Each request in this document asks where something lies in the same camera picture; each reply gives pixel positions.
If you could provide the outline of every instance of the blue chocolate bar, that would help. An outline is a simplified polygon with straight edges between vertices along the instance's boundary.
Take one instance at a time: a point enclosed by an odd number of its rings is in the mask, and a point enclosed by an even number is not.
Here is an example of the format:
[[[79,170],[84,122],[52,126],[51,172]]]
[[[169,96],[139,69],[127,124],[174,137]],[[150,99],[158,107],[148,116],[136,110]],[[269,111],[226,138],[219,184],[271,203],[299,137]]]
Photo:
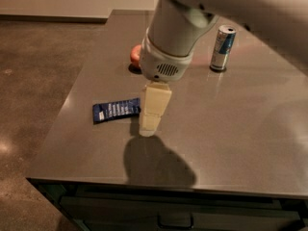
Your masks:
[[[134,98],[123,101],[93,105],[93,121],[100,123],[108,120],[122,119],[130,116],[138,116],[141,107],[140,99]]]

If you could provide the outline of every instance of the drawer handle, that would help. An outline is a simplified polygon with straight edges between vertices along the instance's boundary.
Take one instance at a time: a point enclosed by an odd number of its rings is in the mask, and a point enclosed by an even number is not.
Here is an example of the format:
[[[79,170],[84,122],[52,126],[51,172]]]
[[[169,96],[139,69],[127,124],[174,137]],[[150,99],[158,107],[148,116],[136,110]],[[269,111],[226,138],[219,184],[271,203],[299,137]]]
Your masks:
[[[189,226],[172,226],[172,225],[164,225],[161,221],[161,216],[157,216],[157,224],[161,229],[169,229],[169,230],[191,230],[193,229],[193,215],[191,215],[191,223]]]

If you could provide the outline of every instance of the can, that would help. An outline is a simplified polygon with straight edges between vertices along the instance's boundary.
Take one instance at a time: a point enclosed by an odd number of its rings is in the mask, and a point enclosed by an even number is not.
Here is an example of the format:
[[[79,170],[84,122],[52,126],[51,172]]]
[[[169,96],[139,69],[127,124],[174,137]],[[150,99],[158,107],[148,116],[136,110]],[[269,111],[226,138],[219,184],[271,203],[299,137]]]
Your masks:
[[[229,25],[222,25],[218,28],[218,35],[210,64],[210,68],[213,71],[222,72],[226,70],[236,33],[236,29]]]

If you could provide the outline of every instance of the brown floor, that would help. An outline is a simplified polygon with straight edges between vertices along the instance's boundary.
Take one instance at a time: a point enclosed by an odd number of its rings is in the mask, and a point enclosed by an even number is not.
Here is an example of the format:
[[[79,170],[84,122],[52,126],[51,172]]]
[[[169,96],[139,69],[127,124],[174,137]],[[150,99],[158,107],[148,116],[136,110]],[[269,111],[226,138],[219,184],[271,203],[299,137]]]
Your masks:
[[[103,27],[0,21],[0,231],[77,230],[24,175]]]

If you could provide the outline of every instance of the baseboard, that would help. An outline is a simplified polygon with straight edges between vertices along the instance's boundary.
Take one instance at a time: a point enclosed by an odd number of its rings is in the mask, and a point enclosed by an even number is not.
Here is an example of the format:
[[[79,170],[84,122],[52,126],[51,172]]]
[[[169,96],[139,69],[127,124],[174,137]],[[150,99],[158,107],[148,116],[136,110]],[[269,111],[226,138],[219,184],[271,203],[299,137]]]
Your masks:
[[[0,14],[0,20],[8,20],[8,21],[102,23],[102,24],[105,24],[107,22],[107,19],[108,18],[97,18],[97,17],[69,17],[69,16]]]

